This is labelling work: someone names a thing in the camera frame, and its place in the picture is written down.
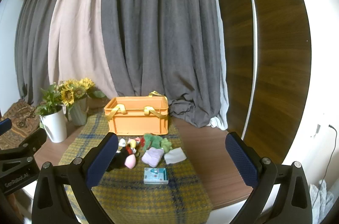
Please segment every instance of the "orange plastic crate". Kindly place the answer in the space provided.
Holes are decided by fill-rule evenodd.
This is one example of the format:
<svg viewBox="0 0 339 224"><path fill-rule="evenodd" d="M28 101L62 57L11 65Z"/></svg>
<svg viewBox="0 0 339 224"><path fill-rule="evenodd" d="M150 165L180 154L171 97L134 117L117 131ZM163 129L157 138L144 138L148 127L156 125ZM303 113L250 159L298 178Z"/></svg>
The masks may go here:
<svg viewBox="0 0 339 224"><path fill-rule="evenodd" d="M110 132L117 135L168 133L168 102L165 96L116 97L104 109L106 117L115 112L108 124ZM152 113L153 109L155 114L161 114L160 118Z"/></svg>

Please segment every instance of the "small box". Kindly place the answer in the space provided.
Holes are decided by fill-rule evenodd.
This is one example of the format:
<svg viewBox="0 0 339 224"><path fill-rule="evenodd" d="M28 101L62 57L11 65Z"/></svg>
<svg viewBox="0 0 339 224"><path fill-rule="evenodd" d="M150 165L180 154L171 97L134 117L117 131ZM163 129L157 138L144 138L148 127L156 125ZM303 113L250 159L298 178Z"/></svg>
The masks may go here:
<svg viewBox="0 0 339 224"><path fill-rule="evenodd" d="M144 184L168 184L166 168L145 168Z"/></svg>

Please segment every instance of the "purple folded cloth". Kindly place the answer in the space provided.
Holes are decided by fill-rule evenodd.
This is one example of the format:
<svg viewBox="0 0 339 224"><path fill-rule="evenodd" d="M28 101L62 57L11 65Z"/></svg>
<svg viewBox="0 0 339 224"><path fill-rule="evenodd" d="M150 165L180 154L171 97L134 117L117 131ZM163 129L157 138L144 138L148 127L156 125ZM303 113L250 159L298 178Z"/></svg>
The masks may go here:
<svg viewBox="0 0 339 224"><path fill-rule="evenodd" d="M162 148L151 147L145 152L144 156L142 157L142 161L146 164L149 164L152 168L156 168L163 154L164 150Z"/></svg>

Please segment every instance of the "blue textured gripper pad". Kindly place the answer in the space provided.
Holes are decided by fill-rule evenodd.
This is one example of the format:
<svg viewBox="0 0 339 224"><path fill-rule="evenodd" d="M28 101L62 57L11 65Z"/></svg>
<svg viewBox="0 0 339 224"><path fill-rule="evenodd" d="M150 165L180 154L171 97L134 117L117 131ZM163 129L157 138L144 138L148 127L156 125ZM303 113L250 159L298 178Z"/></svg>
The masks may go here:
<svg viewBox="0 0 339 224"><path fill-rule="evenodd" d="M225 147L245 184L255 188L259 182L258 170L232 134L227 134Z"/></svg>
<svg viewBox="0 0 339 224"><path fill-rule="evenodd" d="M12 128L12 121L9 118L0 122L0 136Z"/></svg>
<svg viewBox="0 0 339 224"><path fill-rule="evenodd" d="M86 185L89 189L99 185L101 178L107 170L112 158L119 147L118 136L112 133L104 147L100 150L98 156L93 160L89 166L86 175Z"/></svg>

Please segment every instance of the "yellow plaid cloth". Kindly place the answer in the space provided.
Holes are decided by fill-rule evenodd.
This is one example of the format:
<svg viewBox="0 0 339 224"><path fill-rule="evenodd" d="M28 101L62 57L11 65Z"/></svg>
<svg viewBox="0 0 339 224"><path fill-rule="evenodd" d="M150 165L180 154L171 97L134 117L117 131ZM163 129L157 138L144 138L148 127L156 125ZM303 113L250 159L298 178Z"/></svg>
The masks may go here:
<svg viewBox="0 0 339 224"><path fill-rule="evenodd" d="M90 116L59 164L69 164L75 157L83 158L107 132L108 122L102 112ZM173 148L181 147L185 151L178 130L171 122L165 137L172 142ZM158 167L167 169L168 185L145 185L143 174L148 165L141 161L142 155L143 152L133 169L125 167L105 173L99 186L92 188L111 219L116 224L205 223L212 205L190 161L166 165L162 158ZM82 223L87 223L70 186L66 186L66 192L75 214Z"/></svg>

